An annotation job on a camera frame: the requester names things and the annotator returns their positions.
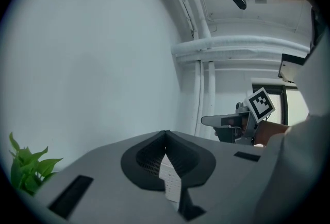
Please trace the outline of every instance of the person's hand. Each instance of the person's hand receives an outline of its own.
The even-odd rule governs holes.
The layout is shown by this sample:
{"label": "person's hand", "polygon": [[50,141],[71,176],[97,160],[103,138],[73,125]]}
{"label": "person's hand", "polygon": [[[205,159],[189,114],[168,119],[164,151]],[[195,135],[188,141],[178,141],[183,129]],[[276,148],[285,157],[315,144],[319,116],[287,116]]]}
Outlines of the person's hand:
{"label": "person's hand", "polygon": [[[228,121],[228,124],[229,125],[231,125],[231,126],[233,126],[234,125],[234,120],[233,119],[230,119],[229,121]],[[245,130],[246,130],[246,126],[247,126],[247,124],[248,124],[248,118],[247,117],[242,117],[242,124],[241,124],[241,128],[242,128],[242,133],[244,134],[245,133]]]}

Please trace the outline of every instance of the green plant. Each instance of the green plant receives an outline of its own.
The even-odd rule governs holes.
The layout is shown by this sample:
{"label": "green plant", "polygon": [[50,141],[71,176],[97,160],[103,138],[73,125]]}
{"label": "green plant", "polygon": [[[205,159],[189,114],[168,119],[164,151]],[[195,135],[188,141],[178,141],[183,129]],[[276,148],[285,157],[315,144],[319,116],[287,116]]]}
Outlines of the green plant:
{"label": "green plant", "polygon": [[20,148],[12,133],[9,139],[14,148],[14,152],[10,151],[13,156],[11,184],[33,196],[38,188],[55,174],[52,172],[54,166],[63,158],[39,161],[40,157],[48,152],[48,146],[42,152],[31,153],[28,147]]}

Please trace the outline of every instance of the ceiling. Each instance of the ceiling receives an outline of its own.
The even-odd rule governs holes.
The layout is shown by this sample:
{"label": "ceiling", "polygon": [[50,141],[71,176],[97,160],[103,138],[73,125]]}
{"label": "ceiling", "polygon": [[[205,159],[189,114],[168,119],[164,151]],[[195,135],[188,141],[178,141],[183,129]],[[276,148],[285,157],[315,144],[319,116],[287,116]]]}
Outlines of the ceiling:
{"label": "ceiling", "polygon": [[268,25],[295,34],[299,39],[311,37],[311,5],[307,1],[267,0],[256,3],[246,0],[246,10],[240,10],[232,0],[204,0],[210,27],[216,24]]}

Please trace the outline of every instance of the curved white wall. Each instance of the curved white wall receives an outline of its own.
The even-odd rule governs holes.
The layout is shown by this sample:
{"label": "curved white wall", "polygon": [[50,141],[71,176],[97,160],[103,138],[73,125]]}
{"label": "curved white wall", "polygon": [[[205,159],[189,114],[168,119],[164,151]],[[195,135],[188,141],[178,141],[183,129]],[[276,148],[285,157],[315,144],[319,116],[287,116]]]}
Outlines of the curved white wall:
{"label": "curved white wall", "polygon": [[61,169],[95,147],[176,129],[171,18],[162,0],[16,0],[1,32],[6,171],[11,131],[32,152],[48,145]]}

